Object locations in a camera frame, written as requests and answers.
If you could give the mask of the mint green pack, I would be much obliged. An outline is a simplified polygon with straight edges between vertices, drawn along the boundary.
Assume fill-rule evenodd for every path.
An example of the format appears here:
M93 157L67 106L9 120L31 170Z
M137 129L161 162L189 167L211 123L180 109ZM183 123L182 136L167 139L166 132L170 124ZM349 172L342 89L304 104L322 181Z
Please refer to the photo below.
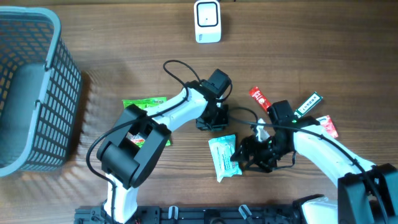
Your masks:
M213 159L216 179L221 182L224 177L232 177L234 175L242 175L243 172L239 167L239 163L231 161L231 156L236 149L236 135L231 134L213 138L208 141L211 156Z

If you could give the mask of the red tissue pack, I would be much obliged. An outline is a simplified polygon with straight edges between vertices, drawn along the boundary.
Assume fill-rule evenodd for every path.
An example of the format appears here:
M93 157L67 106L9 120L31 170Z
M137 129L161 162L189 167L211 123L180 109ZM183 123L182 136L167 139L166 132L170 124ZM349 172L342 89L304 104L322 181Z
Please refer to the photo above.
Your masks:
M332 122L332 119L329 115L326 116L322 116L317 118L317 121L320 123L321 126L323 126L326 130L326 132L333 137L334 139L336 139L338 137L338 132Z

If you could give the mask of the red Nescafe stick sachet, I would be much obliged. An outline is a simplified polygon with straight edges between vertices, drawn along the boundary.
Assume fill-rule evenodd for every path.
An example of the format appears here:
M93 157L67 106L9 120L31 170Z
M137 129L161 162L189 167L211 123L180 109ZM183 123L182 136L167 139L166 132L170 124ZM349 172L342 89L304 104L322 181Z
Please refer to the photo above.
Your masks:
M272 106L271 102L257 86L250 89L249 94L265 112Z

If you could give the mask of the green white carton box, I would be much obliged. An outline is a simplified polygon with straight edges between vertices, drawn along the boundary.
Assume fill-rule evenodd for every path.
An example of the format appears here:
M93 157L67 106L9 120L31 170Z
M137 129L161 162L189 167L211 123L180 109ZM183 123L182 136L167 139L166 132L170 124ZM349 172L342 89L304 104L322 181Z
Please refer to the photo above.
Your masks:
M314 108L321 100L323 99L316 91L304 102L302 103L295 111L294 115L298 118L306 115L312 108Z

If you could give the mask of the green snack bag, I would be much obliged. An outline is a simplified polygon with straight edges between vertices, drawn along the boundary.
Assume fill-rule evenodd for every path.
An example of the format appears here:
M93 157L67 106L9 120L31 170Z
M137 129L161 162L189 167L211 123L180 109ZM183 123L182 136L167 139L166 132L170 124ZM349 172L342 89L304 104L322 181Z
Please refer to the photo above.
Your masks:
M145 98L141 100L122 100L124 109L126 109L130 105L136 105L140 109L146 109L158 106L162 103L165 103L167 98L165 96L154 97L154 98ZM128 134L127 138L130 139L135 145L138 147L142 147L144 145L145 139L140 135L132 135Z

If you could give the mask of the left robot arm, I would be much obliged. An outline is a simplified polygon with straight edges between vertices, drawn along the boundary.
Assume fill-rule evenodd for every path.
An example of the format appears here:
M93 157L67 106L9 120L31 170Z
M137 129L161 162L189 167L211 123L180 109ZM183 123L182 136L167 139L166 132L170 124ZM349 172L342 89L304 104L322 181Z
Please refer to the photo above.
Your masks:
M223 94L230 77L217 69L207 80L187 82L165 103L146 110L128 106L104 138L97 159L109 183L101 208L105 223L126 223L137 211L139 186L148 178L171 133L195 120L201 131L220 131L228 124Z

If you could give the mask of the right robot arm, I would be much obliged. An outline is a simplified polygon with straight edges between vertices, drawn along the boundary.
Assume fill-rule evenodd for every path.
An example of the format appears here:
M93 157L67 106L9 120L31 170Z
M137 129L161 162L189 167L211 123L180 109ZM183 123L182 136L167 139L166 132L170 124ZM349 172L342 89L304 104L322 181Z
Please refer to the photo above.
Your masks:
M390 163L376 165L350 151L327 133L311 116L299 118L288 101L267 109L274 135L261 137L264 123L249 122L254 134L244 138L231 156L246 170L278 169L286 154L306 157L335 185L338 198L328 200L316 194L296 200L294 223L397 223L397 168Z

